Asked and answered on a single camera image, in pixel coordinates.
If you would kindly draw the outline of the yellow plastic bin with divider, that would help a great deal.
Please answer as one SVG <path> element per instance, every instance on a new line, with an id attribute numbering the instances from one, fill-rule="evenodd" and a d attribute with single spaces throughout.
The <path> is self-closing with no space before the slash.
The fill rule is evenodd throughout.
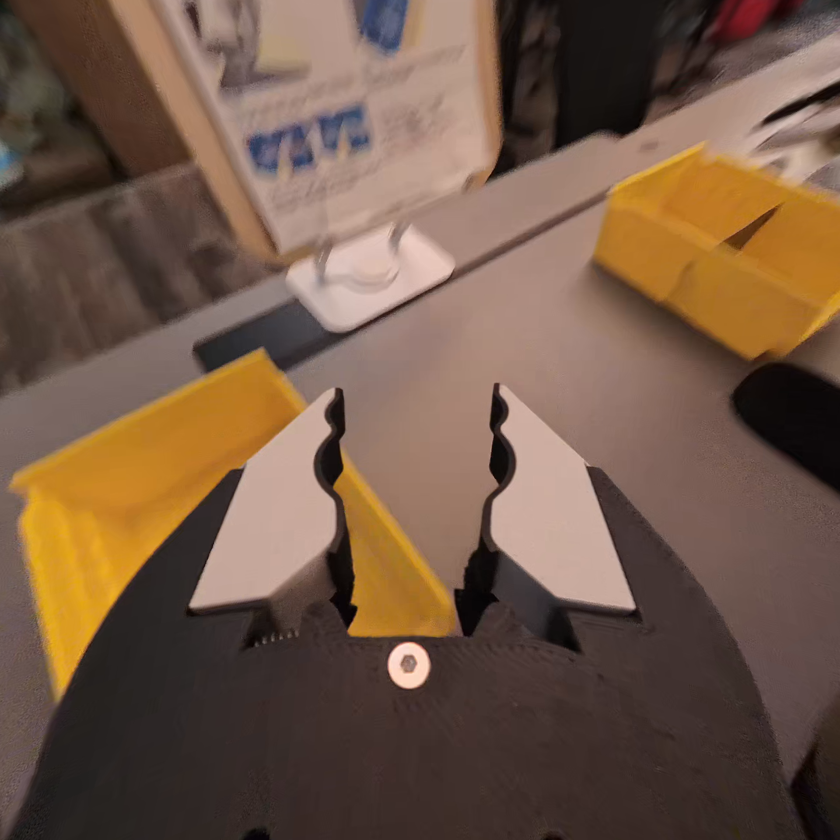
<path id="1" fill-rule="evenodd" d="M 746 361 L 839 311 L 838 197 L 701 143 L 615 184 L 594 262 Z"/>

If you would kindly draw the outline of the red floor bin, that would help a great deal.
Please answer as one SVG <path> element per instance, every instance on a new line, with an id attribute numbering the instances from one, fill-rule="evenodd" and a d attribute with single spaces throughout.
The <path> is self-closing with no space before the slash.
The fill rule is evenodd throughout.
<path id="1" fill-rule="evenodd" d="M 708 39 L 716 45 L 734 43 L 758 34 L 799 12 L 805 1 L 724 1 L 715 13 Z"/>

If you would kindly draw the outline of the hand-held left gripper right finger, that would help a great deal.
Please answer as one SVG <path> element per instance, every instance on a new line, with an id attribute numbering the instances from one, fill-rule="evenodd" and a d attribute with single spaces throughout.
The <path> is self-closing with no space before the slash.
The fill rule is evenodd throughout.
<path id="1" fill-rule="evenodd" d="M 589 465 L 510 388 L 493 387 L 489 468 L 497 486 L 455 592 L 463 635 L 475 635 L 494 604 L 535 637 L 575 637 L 573 612 L 634 616 Z"/>

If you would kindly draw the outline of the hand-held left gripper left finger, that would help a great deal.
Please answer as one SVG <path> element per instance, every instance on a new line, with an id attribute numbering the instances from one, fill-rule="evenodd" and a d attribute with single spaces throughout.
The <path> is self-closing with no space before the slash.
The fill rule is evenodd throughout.
<path id="1" fill-rule="evenodd" d="M 355 615 L 354 562 L 343 501 L 343 391 L 328 389 L 252 455 L 198 579 L 196 615 L 256 610 L 297 631 L 329 602 L 345 629 Z"/>

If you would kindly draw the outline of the instruction board on white stand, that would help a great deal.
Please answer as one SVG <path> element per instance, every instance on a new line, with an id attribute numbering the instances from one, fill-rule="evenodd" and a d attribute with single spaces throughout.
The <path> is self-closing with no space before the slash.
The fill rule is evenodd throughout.
<path id="1" fill-rule="evenodd" d="M 493 2 L 109 2 L 241 245 L 348 332 L 450 278 L 501 150 Z"/>

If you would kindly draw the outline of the black tablet on white stand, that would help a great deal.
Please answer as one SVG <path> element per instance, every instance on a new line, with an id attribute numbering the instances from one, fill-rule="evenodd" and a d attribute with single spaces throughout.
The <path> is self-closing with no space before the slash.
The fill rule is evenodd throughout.
<path id="1" fill-rule="evenodd" d="M 839 81 L 772 111 L 752 128 L 738 154 L 791 182 L 838 189 Z"/>

